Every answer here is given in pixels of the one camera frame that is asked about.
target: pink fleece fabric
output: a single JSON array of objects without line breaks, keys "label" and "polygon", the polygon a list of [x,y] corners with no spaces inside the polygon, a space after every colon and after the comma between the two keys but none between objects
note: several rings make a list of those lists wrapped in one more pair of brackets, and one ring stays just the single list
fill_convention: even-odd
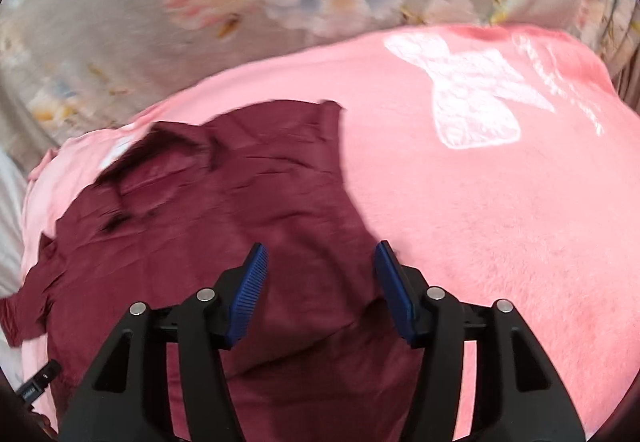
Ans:
[{"label": "pink fleece fabric", "polygon": [[[150,123],[201,124],[267,99],[343,105],[347,190],[370,230],[460,300],[511,299],[587,433],[602,424],[640,366],[640,120],[603,63],[559,32],[370,34],[229,70],[119,130],[70,140],[31,175],[24,274],[40,234],[55,235],[69,203]],[[32,374],[46,339],[25,343],[23,358]],[[473,385],[465,364],[457,436],[469,430]],[[38,408],[53,420],[52,406],[47,395]]]}]

